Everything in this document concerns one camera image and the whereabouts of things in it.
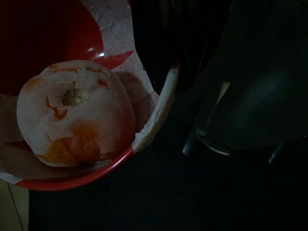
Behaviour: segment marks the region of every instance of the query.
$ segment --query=red plate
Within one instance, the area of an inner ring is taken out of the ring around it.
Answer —
[[[98,25],[78,0],[3,0],[0,2],[2,79],[0,94],[17,96],[22,86],[45,67],[59,62],[91,60],[112,69],[132,51],[107,59]],[[25,143],[16,144],[20,148]],[[23,180],[17,185],[42,191],[71,189],[108,174],[133,156],[128,147],[113,162],[87,174],[52,180]]]

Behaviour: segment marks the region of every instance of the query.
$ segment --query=wooden floor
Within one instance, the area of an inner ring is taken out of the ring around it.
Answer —
[[[28,231],[29,190],[0,180],[0,231]]]

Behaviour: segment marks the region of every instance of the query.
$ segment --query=red bowl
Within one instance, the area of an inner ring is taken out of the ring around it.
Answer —
[[[0,2],[2,76],[0,94],[18,96],[22,86],[45,67],[59,62],[91,60],[112,69],[132,51],[104,58],[100,29],[78,0],[19,0]],[[24,148],[25,142],[14,146]],[[128,147],[100,170],[73,177],[23,180],[17,185],[42,191],[75,188],[95,181],[133,156]]]

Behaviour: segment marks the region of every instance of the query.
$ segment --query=bowl rim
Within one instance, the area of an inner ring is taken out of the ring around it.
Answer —
[[[62,191],[77,188],[91,182],[94,182],[108,173],[114,171],[119,166],[124,164],[128,159],[134,155],[133,148],[130,145],[121,155],[114,159],[111,163],[103,168],[86,173],[83,176],[72,176],[71,178],[59,178],[56,181],[44,180],[22,180],[17,182],[16,185],[37,191]]]

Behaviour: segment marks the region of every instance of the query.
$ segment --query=dark background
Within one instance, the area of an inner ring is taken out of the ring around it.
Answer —
[[[271,147],[236,151],[230,157],[206,148],[193,158],[181,153],[208,77],[227,75],[234,56],[247,58],[246,47],[266,18],[281,13],[278,2],[283,11],[306,12],[293,0],[253,1],[245,7],[246,1],[235,2],[224,43],[194,88],[177,96],[153,143],[89,185],[30,191],[29,230],[307,229],[306,138],[288,143],[275,166],[267,163]]]

